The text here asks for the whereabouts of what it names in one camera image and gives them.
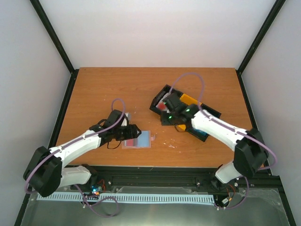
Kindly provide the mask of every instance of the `orange wooden surface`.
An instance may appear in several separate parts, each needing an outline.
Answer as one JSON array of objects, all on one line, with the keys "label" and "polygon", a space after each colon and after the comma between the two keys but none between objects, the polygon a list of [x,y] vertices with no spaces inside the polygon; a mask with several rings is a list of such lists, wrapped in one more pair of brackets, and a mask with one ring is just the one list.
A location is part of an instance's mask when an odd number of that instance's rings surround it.
[{"label": "orange wooden surface", "polygon": [[[161,126],[159,115],[149,110],[152,99],[164,87],[172,85],[182,73],[197,72],[205,80],[202,102],[222,113],[221,119],[250,129],[251,123],[234,68],[81,68],[70,99],[57,144],[63,144],[91,125],[105,119],[111,102],[120,97],[126,103],[131,123],[150,130],[156,139],[151,148],[92,150],[72,164],[107,166],[218,167],[229,162],[234,153],[209,136],[202,142],[174,127]],[[176,89],[197,98],[200,81],[190,75],[178,82]],[[122,109],[120,103],[115,109]]]}]

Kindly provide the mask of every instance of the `purple cable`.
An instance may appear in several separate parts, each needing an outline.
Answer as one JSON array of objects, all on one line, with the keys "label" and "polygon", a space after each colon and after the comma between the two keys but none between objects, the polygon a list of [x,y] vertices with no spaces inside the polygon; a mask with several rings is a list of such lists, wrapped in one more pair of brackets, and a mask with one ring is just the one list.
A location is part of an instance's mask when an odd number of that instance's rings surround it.
[{"label": "purple cable", "polygon": [[249,182],[248,182],[248,179],[246,177],[244,177],[245,180],[246,180],[246,194],[245,194],[245,197],[243,198],[242,201],[240,201],[238,204],[236,204],[235,206],[231,206],[231,207],[226,207],[225,210],[232,210],[232,209],[235,209],[236,207],[240,206],[241,204],[243,204],[246,200],[246,196],[248,195],[248,192],[249,192]]},{"label": "purple cable", "polygon": [[[184,76],[186,76],[186,75],[189,75],[189,74],[193,74],[193,75],[198,76],[198,78],[199,78],[200,81],[201,81],[202,88],[201,88],[201,93],[200,93],[200,95],[199,95],[199,97],[198,97],[198,108],[199,108],[199,110],[201,111],[201,113],[202,113],[205,117],[209,118],[209,115],[207,115],[207,114],[203,111],[203,109],[201,108],[201,105],[200,105],[201,98],[202,98],[202,96],[203,96],[204,89],[205,89],[205,82],[204,82],[203,77],[200,76],[198,73],[195,73],[195,72],[188,72],[188,73],[182,74],[179,78],[176,79],[176,81],[174,81],[174,83],[173,83],[173,85],[171,86],[171,88],[170,88],[170,90],[169,90],[168,93],[169,93],[169,94],[171,93],[171,91],[173,90],[175,84],[176,84],[182,77],[184,77]],[[232,131],[232,132],[235,132],[235,129],[233,129],[233,128],[227,126],[227,125],[224,125],[224,124],[222,124],[221,122],[219,122],[219,121],[217,121],[217,120],[215,120],[215,119],[211,119],[211,121],[217,123],[218,125],[220,125],[220,126],[226,128],[226,129],[228,129],[228,130],[230,130],[230,131]],[[266,166],[266,167],[259,168],[258,170],[267,170],[267,169],[270,169],[271,167],[273,167],[273,166],[275,166],[275,165],[277,164],[277,162],[278,162],[277,156],[276,156],[275,153],[272,152],[272,150],[269,149],[266,145],[264,145],[262,142],[260,142],[260,141],[258,141],[258,140],[256,140],[256,139],[254,139],[253,137],[251,137],[251,136],[249,136],[249,135],[247,135],[247,134],[241,133],[241,132],[239,132],[239,131],[237,131],[237,134],[242,135],[243,137],[245,137],[245,138],[247,138],[247,139],[249,139],[249,140],[251,140],[251,141],[257,143],[258,145],[260,145],[261,147],[263,147],[265,150],[267,150],[267,151],[274,157],[274,162],[273,162],[273,164],[271,164],[271,165],[269,165],[269,166]]]},{"label": "purple cable", "polygon": [[[116,126],[116,125],[121,121],[121,119],[122,119],[122,117],[123,117],[123,115],[124,115],[124,113],[125,113],[125,111],[126,111],[126,104],[124,103],[124,101],[123,101],[122,99],[116,98],[116,99],[114,99],[114,100],[112,101],[112,104],[111,104],[111,109],[112,109],[112,111],[113,111],[113,105],[114,105],[114,102],[115,102],[116,100],[120,100],[120,101],[122,102],[122,105],[123,105],[122,114],[121,114],[121,116],[119,117],[119,119],[118,119],[113,125],[109,126],[108,128],[105,128],[105,129],[103,129],[103,130],[101,130],[101,131],[98,131],[98,132],[95,132],[95,133],[86,135],[86,137],[91,137],[91,136],[94,136],[94,135],[96,135],[96,134],[103,133],[103,132],[105,132],[105,131],[107,131],[107,130],[113,128],[114,126]],[[84,138],[83,138],[83,137],[79,137],[79,138],[77,138],[77,139],[75,139],[75,140],[73,140],[73,141],[71,141],[71,142],[65,144],[64,146],[62,146],[62,150],[65,149],[65,148],[67,148],[67,147],[69,147],[70,145],[72,145],[72,144],[74,144],[74,143],[76,143],[76,142],[82,140],[82,139],[84,139]],[[61,149],[58,149],[58,150],[52,152],[51,154],[49,154],[45,159],[43,159],[43,160],[42,160],[42,161],[41,161],[41,162],[40,162],[40,163],[32,170],[32,172],[29,174],[28,178],[27,178],[26,181],[25,181],[24,190],[25,190],[25,192],[26,192],[27,194],[33,194],[33,193],[36,193],[36,191],[28,191],[29,181],[31,180],[32,176],[36,173],[36,171],[37,171],[37,170],[38,170],[38,169],[39,169],[39,168],[40,168],[40,167],[41,167],[48,159],[50,159],[52,156],[54,156],[56,153],[58,153],[58,152],[60,152],[60,151],[61,151]]]},{"label": "purple cable", "polygon": [[[89,209],[92,210],[92,212],[94,212],[96,215],[98,215],[98,216],[100,216],[102,218],[111,218],[111,217],[113,217],[113,216],[115,216],[116,214],[119,213],[119,203],[117,202],[117,200],[114,197],[106,197],[106,198],[103,198],[100,201],[94,203],[93,205],[90,205],[89,202],[88,202],[88,200],[86,199],[85,194],[82,192],[82,190],[79,188],[79,186],[78,185],[74,185],[74,186],[78,189],[78,191],[80,192],[80,194],[83,196],[84,203],[86,203],[86,205],[89,207]],[[93,209],[93,206],[96,206],[96,205],[102,203],[104,200],[107,200],[107,199],[112,199],[116,203],[116,211],[113,214],[111,214],[111,215],[102,215],[102,214],[97,213]]]}]

